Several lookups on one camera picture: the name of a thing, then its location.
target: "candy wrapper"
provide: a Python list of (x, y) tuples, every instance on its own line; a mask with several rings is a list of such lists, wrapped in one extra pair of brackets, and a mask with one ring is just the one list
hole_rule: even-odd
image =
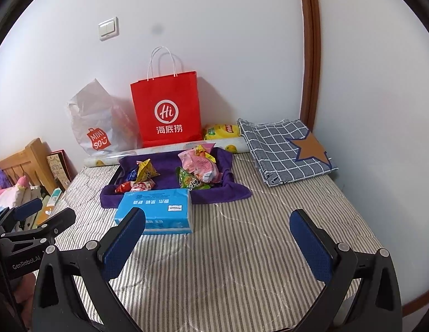
[(193, 149), (188, 149), (178, 154), (179, 158), (182, 161), (182, 167), (185, 169), (185, 171), (189, 173), (193, 173), (195, 171), (195, 166), (191, 159), (191, 156), (205, 157), (208, 158), (210, 161), (216, 163), (215, 158), (209, 154), (213, 146), (214, 143), (204, 143), (203, 145), (198, 145)]
[(138, 183), (133, 184), (131, 192), (135, 192), (135, 191), (149, 191), (149, 190), (153, 189), (153, 187), (155, 185), (156, 184), (151, 179), (146, 180), (144, 182), (138, 182)]
[(202, 156), (191, 156), (194, 165), (195, 177), (205, 183), (217, 183), (222, 174), (219, 173), (216, 163)]
[(127, 181), (136, 181), (138, 170), (139, 170), (139, 166), (131, 170), (127, 177)]
[(159, 176), (160, 174), (156, 171), (156, 169), (153, 167), (152, 162), (150, 159), (142, 162), (137, 161), (137, 164), (139, 165), (139, 169), (137, 172), (137, 178), (136, 183), (138, 182), (144, 182), (152, 177)]
[(192, 174), (185, 171), (182, 167), (176, 168), (176, 174), (179, 179), (179, 185), (181, 188), (187, 188), (191, 190), (205, 190), (210, 188), (206, 183), (198, 180)]
[(116, 193), (125, 193), (131, 190), (133, 181), (127, 181), (124, 182), (123, 184), (119, 185), (116, 187), (116, 189), (114, 190)]

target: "bed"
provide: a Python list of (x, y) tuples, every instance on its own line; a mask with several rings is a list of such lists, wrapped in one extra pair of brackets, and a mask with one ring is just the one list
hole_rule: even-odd
[(12, 184), (26, 175), (33, 186), (43, 185), (48, 193), (58, 187), (48, 166), (49, 150), (40, 138), (31, 141), (22, 151), (0, 160), (0, 169), (8, 176)]
[[(55, 212), (76, 211), (76, 223), (57, 239), (61, 250), (81, 248), (114, 225), (99, 193), (117, 166), (84, 168)], [(294, 327), (319, 295), (289, 233), (290, 213), (303, 208), (335, 241), (375, 253), (379, 241), (329, 176), (268, 188), (249, 153), (233, 160), (249, 199), (194, 205), (193, 234), (144, 235), (119, 278), (110, 284), (143, 331), (278, 331)], [(80, 278), (79, 294), (100, 321)], [(354, 296), (358, 281), (351, 284)]]

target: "folded blue checkered cloth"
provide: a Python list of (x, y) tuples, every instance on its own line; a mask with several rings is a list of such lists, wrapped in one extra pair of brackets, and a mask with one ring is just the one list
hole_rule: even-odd
[(300, 120), (253, 124), (240, 118), (237, 124), (262, 179), (270, 187), (337, 169)]

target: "snack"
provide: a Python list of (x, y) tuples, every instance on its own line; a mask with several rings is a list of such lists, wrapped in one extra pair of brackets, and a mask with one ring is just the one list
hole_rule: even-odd
[(127, 181), (136, 181), (138, 170), (139, 170), (139, 166), (131, 170), (129, 173), (129, 176), (127, 177)]
[(191, 160), (191, 156), (202, 156), (216, 163), (216, 159), (209, 154), (213, 146), (214, 143), (205, 143), (203, 145), (198, 145), (193, 149), (188, 149), (179, 153), (178, 156), (182, 161), (182, 167), (185, 169), (185, 171), (189, 173), (194, 172), (194, 164)]
[(185, 171), (182, 167), (176, 168), (176, 174), (178, 176), (179, 185), (181, 188), (187, 188), (191, 190), (205, 190), (210, 188), (206, 183), (198, 180), (192, 174)]
[(239, 137), (238, 125), (210, 125), (205, 128), (204, 140)]
[(155, 185), (156, 185), (156, 184), (155, 184), (155, 183), (154, 183), (154, 181), (153, 181), (153, 180), (151, 180), (151, 179), (146, 180), (146, 181), (144, 181), (144, 182), (138, 182), (138, 183), (133, 184), (133, 187), (132, 187), (132, 189), (131, 189), (131, 192), (136, 192), (136, 191), (149, 191), (149, 190), (153, 189), (153, 187), (154, 187)]
[(194, 176), (205, 183), (217, 183), (222, 174), (219, 173), (216, 163), (202, 156), (191, 156), (194, 165)]
[(159, 176), (160, 174), (156, 171), (156, 169), (153, 167), (152, 162), (150, 159), (142, 162), (142, 161), (136, 161), (139, 165), (139, 169), (137, 171), (137, 178), (136, 183), (138, 182), (144, 182), (148, 180), (149, 178)]
[(131, 190), (132, 183), (133, 183), (132, 181), (124, 182), (123, 184), (120, 184), (119, 186), (117, 186), (114, 191), (116, 193), (125, 193), (125, 192), (128, 192), (129, 190)]

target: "light switch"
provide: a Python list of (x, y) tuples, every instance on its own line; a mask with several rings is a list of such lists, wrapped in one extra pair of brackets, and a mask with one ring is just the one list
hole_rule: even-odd
[(112, 33), (114, 31), (114, 21), (110, 21), (109, 23), (107, 23), (107, 33)]
[(119, 35), (118, 18), (106, 20), (98, 25), (99, 39), (101, 41), (107, 40), (111, 37)]

